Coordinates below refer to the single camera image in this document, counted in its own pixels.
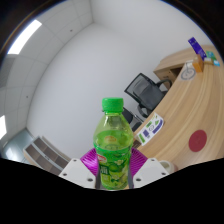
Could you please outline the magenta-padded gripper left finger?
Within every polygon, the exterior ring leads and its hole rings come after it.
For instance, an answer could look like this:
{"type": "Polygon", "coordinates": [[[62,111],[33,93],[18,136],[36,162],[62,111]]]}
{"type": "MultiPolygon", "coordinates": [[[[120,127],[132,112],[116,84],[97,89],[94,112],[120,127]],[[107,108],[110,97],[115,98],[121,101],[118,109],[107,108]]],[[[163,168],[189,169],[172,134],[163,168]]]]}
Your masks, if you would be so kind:
{"type": "Polygon", "coordinates": [[[99,189],[99,164],[95,149],[91,149],[80,159],[72,158],[59,176],[78,186],[99,189]]]}

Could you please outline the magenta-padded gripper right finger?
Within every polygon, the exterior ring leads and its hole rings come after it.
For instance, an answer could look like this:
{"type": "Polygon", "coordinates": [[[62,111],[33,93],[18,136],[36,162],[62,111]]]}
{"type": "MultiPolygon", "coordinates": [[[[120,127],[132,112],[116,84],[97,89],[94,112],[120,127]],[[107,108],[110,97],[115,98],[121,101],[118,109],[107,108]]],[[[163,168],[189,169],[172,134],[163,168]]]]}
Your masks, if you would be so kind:
{"type": "Polygon", "coordinates": [[[168,175],[168,171],[156,158],[147,158],[139,150],[131,150],[129,162],[129,188],[144,187],[168,175]]]}

